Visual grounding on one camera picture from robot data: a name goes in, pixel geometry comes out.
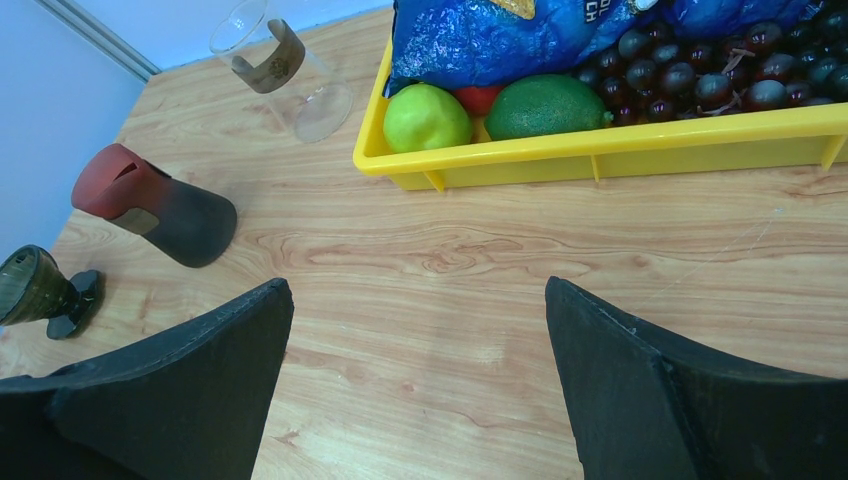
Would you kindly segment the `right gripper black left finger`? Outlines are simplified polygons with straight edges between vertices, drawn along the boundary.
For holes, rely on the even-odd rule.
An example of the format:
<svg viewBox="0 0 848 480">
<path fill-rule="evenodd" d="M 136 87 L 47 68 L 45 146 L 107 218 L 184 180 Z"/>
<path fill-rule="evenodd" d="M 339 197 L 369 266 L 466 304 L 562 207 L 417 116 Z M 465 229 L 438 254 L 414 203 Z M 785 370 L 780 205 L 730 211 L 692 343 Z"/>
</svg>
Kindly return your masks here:
<svg viewBox="0 0 848 480">
<path fill-rule="evenodd" d="M 5 479 L 247 479 L 294 313 L 274 278 L 112 352 L 1 383 Z"/>
</svg>

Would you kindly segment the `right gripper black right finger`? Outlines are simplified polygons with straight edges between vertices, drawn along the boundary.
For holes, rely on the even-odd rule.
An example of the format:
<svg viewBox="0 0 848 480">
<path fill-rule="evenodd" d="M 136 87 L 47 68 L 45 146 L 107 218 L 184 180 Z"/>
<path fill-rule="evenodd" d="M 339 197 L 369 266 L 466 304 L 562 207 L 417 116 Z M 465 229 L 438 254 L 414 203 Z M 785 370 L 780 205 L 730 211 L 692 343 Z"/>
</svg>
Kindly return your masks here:
<svg viewBox="0 0 848 480">
<path fill-rule="evenodd" d="M 588 479 L 843 479 L 847 383 L 740 358 L 558 277 L 546 320 Z"/>
</svg>

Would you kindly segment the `red-black coffee carafe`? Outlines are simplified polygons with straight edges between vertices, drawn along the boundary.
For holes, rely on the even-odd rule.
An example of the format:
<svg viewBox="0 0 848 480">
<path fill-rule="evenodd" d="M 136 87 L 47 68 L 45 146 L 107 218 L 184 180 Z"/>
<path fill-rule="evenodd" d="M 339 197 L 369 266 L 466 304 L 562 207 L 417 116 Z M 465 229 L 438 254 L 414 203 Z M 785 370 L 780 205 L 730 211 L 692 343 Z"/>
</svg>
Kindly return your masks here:
<svg viewBox="0 0 848 480">
<path fill-rule="evenodd" d="M 171 177 L 120 143 L 90 160 L 75 182 L 71 204 L 144 238 L 190 268 L 220 257 L 238 221 L 229 199 Z"/>
</svg>

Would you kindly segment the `yellow plastic bin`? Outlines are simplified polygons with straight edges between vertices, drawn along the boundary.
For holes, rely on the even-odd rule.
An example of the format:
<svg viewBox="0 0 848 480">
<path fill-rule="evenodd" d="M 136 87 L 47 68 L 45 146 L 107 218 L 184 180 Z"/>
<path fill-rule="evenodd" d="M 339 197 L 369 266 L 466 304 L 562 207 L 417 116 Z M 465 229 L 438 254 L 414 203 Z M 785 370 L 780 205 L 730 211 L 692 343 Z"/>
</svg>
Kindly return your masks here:
<svg viewBox="0 0 848 480">
<path fill-rule="evenodd" d="M 847 160 L 844 103 L 497 142 L 476 119 L 470 145 L 395 154 L 383 135 L 391 56 L 387 47 L 353 163 L 361 173 L 387 177 L 404 190 L 806 165 L 826 171 Z"/>
</svg>

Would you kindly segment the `dark green lime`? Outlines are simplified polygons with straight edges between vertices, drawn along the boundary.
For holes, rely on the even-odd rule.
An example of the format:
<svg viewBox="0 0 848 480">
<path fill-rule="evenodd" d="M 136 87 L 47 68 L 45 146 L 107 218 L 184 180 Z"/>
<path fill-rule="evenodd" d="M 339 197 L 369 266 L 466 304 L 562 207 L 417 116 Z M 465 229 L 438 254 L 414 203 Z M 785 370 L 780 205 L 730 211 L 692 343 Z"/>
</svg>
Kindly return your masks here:
<svg viewBox="0 0 848 480">
<path fill-rule="evenodd" d="M 564 74 L 528 76 L 506 86 L 483 125 L 493 141 L 598 130 L 613 114 L 585 83 Z"/>
</svg>

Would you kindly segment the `clear glass with brown sleeve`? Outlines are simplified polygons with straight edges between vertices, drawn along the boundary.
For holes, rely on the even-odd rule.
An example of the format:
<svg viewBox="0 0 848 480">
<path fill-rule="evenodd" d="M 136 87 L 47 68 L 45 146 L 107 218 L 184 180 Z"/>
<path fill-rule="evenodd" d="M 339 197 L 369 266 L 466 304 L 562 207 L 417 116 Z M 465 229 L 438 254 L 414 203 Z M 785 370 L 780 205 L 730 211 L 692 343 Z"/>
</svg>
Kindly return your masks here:
<svg viewBox="0 0 848 480">
<path fill-rule="evenodd" d="M 307 48 L 270 1 L 238 2 L 208 46 L 304 143 L 329 137 L 352 109 L 346 80 Z"/>
</svg>

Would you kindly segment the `dark purple grape bunch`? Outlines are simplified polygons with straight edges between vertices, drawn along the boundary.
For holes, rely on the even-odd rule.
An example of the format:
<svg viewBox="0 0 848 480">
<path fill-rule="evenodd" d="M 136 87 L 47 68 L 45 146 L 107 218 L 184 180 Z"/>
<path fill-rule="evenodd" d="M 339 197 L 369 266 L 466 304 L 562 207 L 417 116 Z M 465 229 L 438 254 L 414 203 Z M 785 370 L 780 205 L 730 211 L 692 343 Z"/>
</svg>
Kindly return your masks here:
<svg viewBox="0 0 848 480">
<path fill-rule="evenodd" d="M 847 4 L 812 1 L 789 27 L 764 20 L 720 40 L 683 40 L 653 21 L 570 74 L 614 126 L 844 103 Z"/>
</svg>

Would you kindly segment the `red fruit in bin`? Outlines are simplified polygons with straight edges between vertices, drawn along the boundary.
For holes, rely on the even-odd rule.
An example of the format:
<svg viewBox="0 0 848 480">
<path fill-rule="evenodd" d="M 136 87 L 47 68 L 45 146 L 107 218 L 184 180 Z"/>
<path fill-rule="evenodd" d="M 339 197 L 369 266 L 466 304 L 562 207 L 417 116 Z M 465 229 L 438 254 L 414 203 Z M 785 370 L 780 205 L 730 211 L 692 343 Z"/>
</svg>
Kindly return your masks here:
<svg viewBox="0 0 848 480">
<path fill-rule="evenodd" d="M 489 114 L 497 96 L 503 89 L 504 86 L 470 86 L 453 90 L 452 95 L 470 116 L 484 117 Z"/>
</svg>

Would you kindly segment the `yellow-green lime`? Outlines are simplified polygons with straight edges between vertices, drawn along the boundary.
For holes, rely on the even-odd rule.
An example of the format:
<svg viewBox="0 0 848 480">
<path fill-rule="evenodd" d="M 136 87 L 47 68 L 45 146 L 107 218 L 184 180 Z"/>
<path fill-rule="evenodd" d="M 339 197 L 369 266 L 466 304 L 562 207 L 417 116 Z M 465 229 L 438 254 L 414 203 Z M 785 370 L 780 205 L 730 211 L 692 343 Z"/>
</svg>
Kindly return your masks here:
<svg viewBox="0 0 848 480">
<path fill-rule="evenodd" d="M 407 86 L 389 99 L 382 130 L 393 153 L 462 146 L 473 138 L 471 118 L 460 102 L 424 83 Z"/>
</svg>

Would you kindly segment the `blue chips bag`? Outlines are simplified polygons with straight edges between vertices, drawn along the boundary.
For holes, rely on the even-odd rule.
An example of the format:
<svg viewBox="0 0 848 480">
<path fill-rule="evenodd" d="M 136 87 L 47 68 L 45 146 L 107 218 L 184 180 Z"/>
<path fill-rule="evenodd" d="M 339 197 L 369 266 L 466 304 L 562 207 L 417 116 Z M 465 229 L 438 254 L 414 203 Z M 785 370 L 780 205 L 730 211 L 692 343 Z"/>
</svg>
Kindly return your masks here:
<svg viewBox="0 0 848 480">
<path fill-rule="evenodd" d="M 817 1 L 397 1 L 390 97 L 415 82 L 444 90 L 506 85 L 569 70 L 628 30 L 660 21 L 684 40 L 712 40 L 761 21 L 787 28 Z"/>
</svg>

